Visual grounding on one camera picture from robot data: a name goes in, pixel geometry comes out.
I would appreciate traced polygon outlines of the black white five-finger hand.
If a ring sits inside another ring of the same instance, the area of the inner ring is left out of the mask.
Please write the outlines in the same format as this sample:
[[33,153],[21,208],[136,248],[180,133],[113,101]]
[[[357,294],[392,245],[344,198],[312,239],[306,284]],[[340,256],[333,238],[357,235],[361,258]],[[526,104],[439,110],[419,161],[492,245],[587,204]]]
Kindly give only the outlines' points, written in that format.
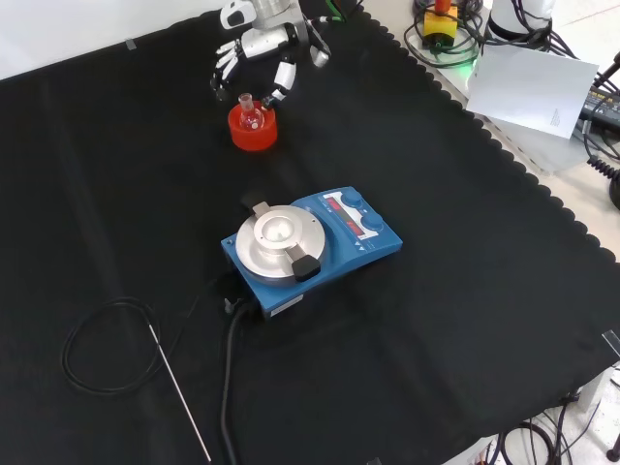
[[280,58],[270,93],[261,99],[263,109],[272,109],[286,99],[296,77],[296,62],[309,56],[317,68],[330,59],[331,51],[317,29],[319,24],[343,22],[345,17],[334,2],[327,3],[331,15],[308,18],[297,1],[230,1],[220,10],[221,25],[227,30],[249,28],[240,37],[216,50],[210,86],[216,99],[225,101],[233,73],[252,60],[277,55]]

